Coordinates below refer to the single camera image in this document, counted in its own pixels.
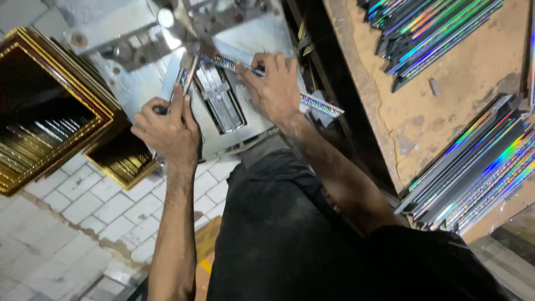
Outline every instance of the workbench surface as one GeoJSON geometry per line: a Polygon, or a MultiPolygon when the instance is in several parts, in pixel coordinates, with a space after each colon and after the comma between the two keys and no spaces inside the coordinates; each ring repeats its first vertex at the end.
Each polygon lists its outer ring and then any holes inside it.
{"type": "Polygon", "coordinates": [[[364,22],[356,0],[324,0],[351,76],[401,193],[498,92],[519,90],[530,14],[527,0],[506,0],[480,29],[398,92],[374,55],[381,32],[364,22]],[[435,78],[439,96],[429,79],[435,78]]]}

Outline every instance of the stack of gold frames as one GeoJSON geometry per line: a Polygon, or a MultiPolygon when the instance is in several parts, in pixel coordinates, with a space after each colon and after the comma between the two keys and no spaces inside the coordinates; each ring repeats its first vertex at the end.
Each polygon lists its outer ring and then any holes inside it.
{"type": "Polygon", "coordinates": [[[84,153],[89,161],[127,190],[159,165],[145,143],[130,132],[131,126],[130,122],[118,123],[84,153]]]}
{"type": "Polygon", "coordinates": [[[0,41],[0,91],[0,194],[88,145],[85,156],[124,187],[157,167],[95,69],[38,31],[15,28],[0,41]]]}

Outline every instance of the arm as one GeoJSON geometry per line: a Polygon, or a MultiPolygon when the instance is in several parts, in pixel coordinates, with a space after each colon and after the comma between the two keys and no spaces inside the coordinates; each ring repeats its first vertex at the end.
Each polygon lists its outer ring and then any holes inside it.
{"type": "Polygon", "coordinates": [[[151,301],[195,299],[197,254],[193,221],[193,177],[197,168],[198,126],[189,96],[175,85],[171,113],[157,115],[154,106],[169,106],[152,99],[134,117],[132,133],[166,158],[169,164],[164,213],[152,259],[149,281],[151,301]]]}
{"type": "Polygon", "coordinates": [[[239,79],[251,91],[253,101],[282,133],[296,141],[307,162],[321,179],[335,207],[364,237],[384,225],[398,225],[392,209],[373,181],[323,139],[299,111],[297,60],[283,54],[257,54],[264,78],[239,64],[239,79]]]}

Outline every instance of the metal machine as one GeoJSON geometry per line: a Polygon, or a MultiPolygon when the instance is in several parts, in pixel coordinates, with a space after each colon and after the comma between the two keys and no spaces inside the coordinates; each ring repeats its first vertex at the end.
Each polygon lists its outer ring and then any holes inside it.
{"type": "MultiPolygon", "coordinates": [[[[109,6],[94,0],[99,7],[109,6]]],[[[277,0],[131,0],[98,12],[81,0],[58,2],[73,27],[66,41],[98,69],[130,120],[152,97],[170,99],[182,57],[199,54],[200,41],[218,53],[250,63],[256,52],[283,52],[293,45],[277,0]]],[[[305,91],[302,78],[298,80],[305,91]]],[[[252,105],[236,74],[199,62],[191,86],[192,110],[203,137],[204,159],[273,127],[252,105]]]]}

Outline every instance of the hand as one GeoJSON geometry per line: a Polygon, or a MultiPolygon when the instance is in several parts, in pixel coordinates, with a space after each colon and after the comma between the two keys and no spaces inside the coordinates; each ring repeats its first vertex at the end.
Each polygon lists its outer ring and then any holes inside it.
{"type": "Polygon", "coordinates": [[[161,98],[147,102],[140,113],[134,115],[136,125],[131,131],[159,155],[170,166],[193,175],[198,162],[199,130],[189,104],[189,95],[183,96],[180,85],[174,85],[173,102],[161,98]],[[169,115],[158,115],[154,106],[171,106],[169,115]]]}
{"type": "Polygon", "coordinates": [[[238,79],[251,92],[254,104],[260,108],[283,132],[291,128],[299,111],[300,92],[297,86],[297,59],[286,59],[284,54],[256,54],[251,67],[258,68],[264,62],[266,75],[259,78],[238,62],[238,79]]]}

